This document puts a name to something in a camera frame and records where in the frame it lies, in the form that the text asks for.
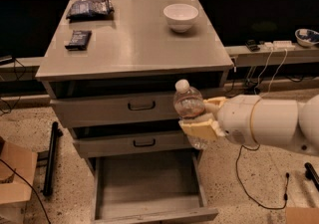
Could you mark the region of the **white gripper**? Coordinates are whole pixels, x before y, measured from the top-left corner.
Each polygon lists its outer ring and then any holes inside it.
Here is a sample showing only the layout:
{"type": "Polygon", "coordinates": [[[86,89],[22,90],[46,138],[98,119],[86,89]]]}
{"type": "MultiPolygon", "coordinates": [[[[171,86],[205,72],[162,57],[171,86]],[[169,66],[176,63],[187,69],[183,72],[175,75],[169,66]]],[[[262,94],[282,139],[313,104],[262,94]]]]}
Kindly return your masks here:
{"type": "Polygon", "coordinates": [[[260,96],[238,95],[232,99],[215,97],[204,100],[207,110],[217,113],[217,121],[209,119],[202,122],[185,122],[180,120],[179,126],[189,136],[202,139],[217,139],[218,124],[225,137],[232,143],[240,145],[256,145],[252,132],[252,114],[260,96]]]}

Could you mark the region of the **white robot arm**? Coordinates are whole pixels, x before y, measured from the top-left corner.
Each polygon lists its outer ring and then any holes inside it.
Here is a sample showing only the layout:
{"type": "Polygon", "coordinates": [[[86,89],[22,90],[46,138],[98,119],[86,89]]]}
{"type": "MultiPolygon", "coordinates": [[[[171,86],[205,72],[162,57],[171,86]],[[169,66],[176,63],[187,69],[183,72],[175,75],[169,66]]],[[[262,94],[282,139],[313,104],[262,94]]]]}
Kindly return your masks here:
{"type": "Polygon", "coordinates": [[[239,145],[267,145],[319,155],[319,104],[316,97],[300,103],[239,95],[232,99],[212,98],[204,103],[206,114],[179,123],[185,134],[206,140],[224,137],[239,145]]]}

